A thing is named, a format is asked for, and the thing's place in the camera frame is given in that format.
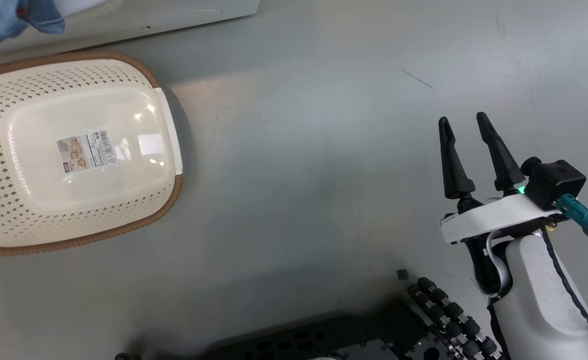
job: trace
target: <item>cable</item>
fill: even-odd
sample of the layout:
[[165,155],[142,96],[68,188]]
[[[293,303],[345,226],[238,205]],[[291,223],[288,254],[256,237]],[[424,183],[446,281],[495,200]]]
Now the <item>cable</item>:
[[561,269],[561,265],[559,264],[559,259],[557,258],[557,255],[554,252],[554,248],[552,247],[552,242],[550,241],[550,237],[548,236],[548,231],[545,228],[545,224],[543,224],[543,226],[541,226],[540,230],[541,230],[541,232],[543,232],[543,241],[545,242],[545,245],[547,246],[547,252],[549,253],[549,257],[552,258],[552,264],[554,264],[554,269],[556,269],[556,273],[558,274],[558,276],[560,276],[561,281],[563,282],[563,286],[565,287],[565,291],[568,294],[570,294],[570,297],[572,298],[574,305],[580,311],[580,314],[582,315],[582,317],[585,318],[585,321],[587,321],[587,325],[588,325],[587,310],[585,310],[584,306],[579,301],[574,290],[572,289],[572,286],[570,286],[568,278],[566,278],[566,274],[563,272],[563,269]]
[[501,230],[494,230],[490,232],[487,236],[487,240],[485,240],[485,249],[487,251],[487,256],[490,258],[490,262],[492,262],[493,266],[496,268],[496,273],[498,274],[499,278],[499,288],[496,291],[496,294],[488,294],[490,297],[496,296],[504,296],[509,288],[512,287],[512,277],[510,276],[510,269],[507,268],[505,262],[501,260],[500,257],[494,255],[492,251],[492,240],[501,233]]

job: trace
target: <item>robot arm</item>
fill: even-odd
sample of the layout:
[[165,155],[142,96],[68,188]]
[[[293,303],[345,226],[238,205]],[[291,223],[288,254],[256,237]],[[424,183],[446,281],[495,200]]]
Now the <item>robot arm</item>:
[[[441,221],[443,239],[467,247],[477,284],[490,297],[492,330],[505,358],[588,359],[588,312],[546,229],[572,219],[588,235],[588,209],[576,200],[585,176],[564,160],[543,164],[532,157],[519,168],[488,116],[479,112],[476,120],[503,198],[484,204],[472,197],[474,182],[454,148],[448,119],[441,118],[445,197],[458,199],[457,213]],[[529,182],[520,191],[524,173]]]

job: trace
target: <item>black roller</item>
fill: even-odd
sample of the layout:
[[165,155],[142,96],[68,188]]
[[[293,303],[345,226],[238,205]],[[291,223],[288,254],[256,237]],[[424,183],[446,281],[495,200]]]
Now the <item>black roller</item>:
[[463,328],[456,321],[450,321],[445,325],[445,331],[450,338],[456,338],[463,333]]
[[410,294],[410,296],[412,298],[416,297],[416,293],[420,292],[421,289],[417,286],[417,285],[410,285],[410,287],[408,287],[407,292]]
[[474,321],[472,317],[467,319],[467,321],[465,321],[464,324],[461,324],[461,326],[463,326],[463,332],[465,335],[467,335],[468,338],[476,337],[476,335],[481,331],[481,326],[479,326],[479,324],[477,324],[477,322]]
[[459,315],[463,314],[463,309],[461,309],[461,306],[459,306],[458,303],[450,302],[445,306],[445,313],[450,319],[454,320],[458,318]]
[[425,280],[418,283],[418,286],[420,289],[422,289],[422,291],[429,292],[429,289],[431,287],[435,287],[436,285],[431,280],[429,280],[429,278],[425,278]]
[[486,337],[481,344],[481,351],[485,355],[492,355],[495,353],[496,349],[497,347],[494,340],[490,339],[489,337]]
[[431,299],[428,294],[425,292],[420,292],[418,295],[416,295],[416,299],[414,301],[416,301],[416,304],[418,304],[420,307],[426,308],[426,303],[430,300]]
[[429,308],[429,318],[431,321],[441,325],[441,317],[445,315],[445,310],[440,305],[434,305]]
[[474,355],[478,354],[480,351],[479,344],[474,340],[467,340],[467,342],[463,344],[463,355],[466,358],[473,359]]
[[440,303],[444,298],[447,298],[448,294],[445,291],[439,289],[438,287],[431,292],[431,298],[436,302]]

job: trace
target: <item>blue cloth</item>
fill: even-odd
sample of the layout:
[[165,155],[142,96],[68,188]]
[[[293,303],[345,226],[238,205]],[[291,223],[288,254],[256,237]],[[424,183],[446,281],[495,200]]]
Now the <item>blue cloth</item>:
[[29,25],[45,34],[65,30],[65,20],[52,0],[0,0],[0,43],[16,38]]

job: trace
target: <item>teal connector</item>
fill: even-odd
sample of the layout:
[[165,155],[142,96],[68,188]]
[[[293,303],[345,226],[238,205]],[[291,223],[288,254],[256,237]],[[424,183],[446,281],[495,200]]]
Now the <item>teal connector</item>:
[[563,213],[569,219],[579,224],[582,232],[588,236],[588,208],[585,207],[577,198],[571,194],[564,194],[558,199],[556,209]]

